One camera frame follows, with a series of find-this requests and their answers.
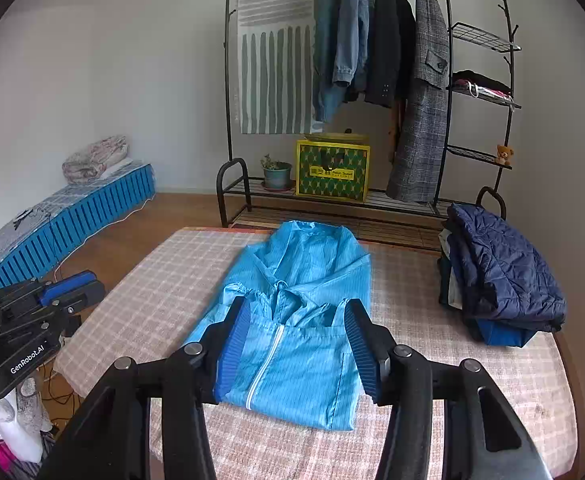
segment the green and yellow box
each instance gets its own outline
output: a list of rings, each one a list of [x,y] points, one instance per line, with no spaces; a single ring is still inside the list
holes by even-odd
[[[297,195],[362,203],[368,194],[370,146],[297,141]]]

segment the ribbed blue pad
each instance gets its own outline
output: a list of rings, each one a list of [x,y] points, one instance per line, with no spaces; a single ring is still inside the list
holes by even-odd
[[[46,287],[44,293],[39,298],[39,303],[43,306],[48,306],[55,298],[58,298],[75,288],[86,285],[87,283],[94,282],[95,280],[96,276],[94,273],[89,270],[84,270],[79,274],[66,278],[62,282],[54,283],[53,285]]]
[[[235,382],[249,327],[250,304],[248,301],[244,301],[217,363],[217,380],[214,386],[214,398],[217,402],[223,400]]]
[[[88,236],[155,194],[150,165],[118,178],[36,229],[0,263],[0,288],[42,278]]]
[[[348,342],[350,348],[353,350],[355,357],[355,364],[357,364],[357,371],[361,377],[362,384],[366,395],[373,398],[373,402],[377,402],[380,395],[380,378],[379,368],[377,362],[368,350],[361,330],[355,322],[355,316],[349,305],[346,305],[344,312],[344,323],[346,325],[346,335],[348,335]]]

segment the hanging striped fabric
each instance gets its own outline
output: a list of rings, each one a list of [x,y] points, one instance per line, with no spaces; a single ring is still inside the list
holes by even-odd
[[[239,122],[243,134],[313,129],[314,0],[238,0]]]

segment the checkered tablecloth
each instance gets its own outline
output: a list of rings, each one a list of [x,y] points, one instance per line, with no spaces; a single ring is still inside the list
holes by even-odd
[[[226,270],[247,244],[266,234],[182,230],[126,276],[61,350],[55,370],[81,396],[119,356],[138,363],[168,356],[194,327]],[[570,470],[577,450],[575,410],[553,336],[538,333],[523,349],[472,341],[455,313],[437,303],[436,258],[381,244],[373,262],[371,312],[397,342],[430,360],[478,359],[522,419],[553,476]],[[150,448],[161,457],[160,401],[151,413]],[[282,422],[246,409],[205,405],[220,479],[375,477],[390,408],[360,396],[355,430],[331,432]],[[441,478],[443,402],[435,401],[429,479]]]

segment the potted plant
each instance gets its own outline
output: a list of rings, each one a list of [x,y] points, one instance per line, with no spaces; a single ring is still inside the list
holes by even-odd
[[[272,160],[268,153],[261,159],[264,168],[264,187],[267,189],[290,189],[290,170],[292,166],[288,162]]]

